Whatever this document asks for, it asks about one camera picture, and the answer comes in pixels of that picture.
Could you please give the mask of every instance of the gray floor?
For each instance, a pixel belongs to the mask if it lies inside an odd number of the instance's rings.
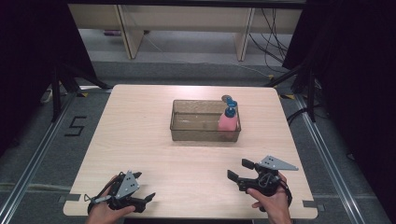
[[[136,59],[131,61],[119,36],[104,36],[99,30],[80,32],[97,76],[108,84],[262,86],[268,82],[269,75],[278,77],[282,74],[271,69],[285,71],[279,67],[277,60],[265,58],[251,41],[248,43],[246,59],[238,62],[232,34],[150,32],[143,39]],[[265,46],[260,35],[254,35],[254,38]],[[290,35],[279,36],[285,45],[288,45],[290,38]],[[277,48],[271,47],[269,50],[280,57]],[[91,85],[84,80],[79,82],[81,85]],[[276,89],[281,94],[288,94],[291,82],[281,83]],[[73,185],[108,96],[109,93],[89,93],[87,97],[73,98],[70,95],[63,96],[64,102],[71,99],[71,105],[10,223],[84,222],[85,217],[67,217],[63,214],[64,197]],[[299,109],[296,100],[280,101],[286,117]],[[51,104],[39,107],[21,133],[20,144],[10,148],[0,158],[2,203],[45,136],[50,126],[51,109]],[[346,157],[347,147],[332,121],[327,118],[326,111],[320,108],[316,114],[320,134],[365,223],[390,223],[359,167]],[[75,123],[84,126],[84,130],[79,137],[68,137],[68,133],[76,133],[76,130],[69,128],[75,116],[85,117]],[[316,219],[296,220],[296,223],[353,223],[303,116],[290,125],[290,130],[318,206]],[[256,220],[255,223],[266,223],[266,220]]]

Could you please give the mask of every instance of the pink bottle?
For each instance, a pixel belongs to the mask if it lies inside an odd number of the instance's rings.
[[[233,101],[231,97],[227,97],[228,107],[224,110],[224,113],[220,116],[218,131],[235,131],[238,123],[238,117],[236,116],[235,107],[236,101]]]

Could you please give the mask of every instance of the transparent container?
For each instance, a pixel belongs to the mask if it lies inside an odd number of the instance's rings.
[[[235,131],[218,131],[219,118],[227,104],[222,101],[175,100],[171,133],[174,141],[236,142],[241,132],[238,117]]]

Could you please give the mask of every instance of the tripod leg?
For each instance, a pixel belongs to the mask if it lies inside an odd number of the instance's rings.
[[[290,77],[296,75],[300,70],[302,69],[302,67],[300,65],[294,67],[293,69],[291,69],[289,72],[285,73],[284,75],[282,75],[281,77],[269,82],[268,84],[265,84],[264,87],[274,87],[277,84],[289,79]]]
[[[82,72],[81,70],[77,69],[76,67],[70,66],[67,63],[62,63],[62,66],[64,66],[66,69],[68,69],[70,72],[77,74],[79,77],[82,77],[84,79],[86,79],[87,81],[91,82],[92,84],[95,84],[96,86],[105,89],[105,90],[110,90],[113,87],[110,85],[107,85],[106,83],[100,81],[99,79],[95,78],[95,77],[90,77],[87,74],[85,74],[84,72]]]

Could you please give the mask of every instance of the hand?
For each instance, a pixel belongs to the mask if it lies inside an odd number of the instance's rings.
[[[279,176],[286,183],[286,177],[281,173],[279,173]],[[264,207],[271,224],[292,223],[289,212],[288,196],[281,186],[277,188],[276,193],[271,197],[264,196],[255,189],[247,189],[247,193],[258,201],[251,205],[253,208]]]
[[[106,189],[106,191],[102,194],[101,197],[105,197],[109,191],[110,191],[110,187]],[[127,206],[120,210],[112,210],[111,208],[108,207],[106,202],[101,202],[99,204],[96,204],[92,208],[85,223],[113,224],[116,223],[119,218],[132,213],[134,210],[135,210],[134,206]]]

